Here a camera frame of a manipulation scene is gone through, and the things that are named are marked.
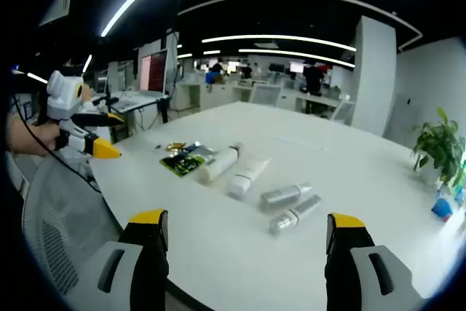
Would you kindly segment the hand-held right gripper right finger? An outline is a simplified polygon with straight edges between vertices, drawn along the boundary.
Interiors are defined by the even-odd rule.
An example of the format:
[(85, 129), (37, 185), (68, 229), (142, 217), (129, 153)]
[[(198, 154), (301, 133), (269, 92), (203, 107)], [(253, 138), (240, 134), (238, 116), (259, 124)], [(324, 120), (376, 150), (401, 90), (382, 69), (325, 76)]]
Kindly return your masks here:
[(375, 245), (360, 219), (328, 214), (326, 256), (327, 310), (418, 310), (424, 304), (411, 270)]

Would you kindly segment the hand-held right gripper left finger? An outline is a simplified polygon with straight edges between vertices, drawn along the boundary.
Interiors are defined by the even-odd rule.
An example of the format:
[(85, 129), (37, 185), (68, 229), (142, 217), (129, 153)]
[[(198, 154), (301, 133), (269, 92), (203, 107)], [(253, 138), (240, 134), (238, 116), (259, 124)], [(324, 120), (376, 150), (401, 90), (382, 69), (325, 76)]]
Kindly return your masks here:
[(117, 241), (82, 266), (74, 287), (75, 310), (164, 310), (169, 272), (168, 211), (138, 213)]

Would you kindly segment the person's left hand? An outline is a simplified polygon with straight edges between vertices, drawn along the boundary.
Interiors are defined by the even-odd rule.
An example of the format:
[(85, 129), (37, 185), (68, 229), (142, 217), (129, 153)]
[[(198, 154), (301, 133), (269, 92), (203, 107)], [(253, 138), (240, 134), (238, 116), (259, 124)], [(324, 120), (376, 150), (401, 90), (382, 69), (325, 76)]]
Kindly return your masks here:
[(59, 127), (53, 122), (43, 125), (24, 124), (19, 114), (7, 115), (7, 149), (16, 154), (45, 157), (48, 149), (55, 150)]

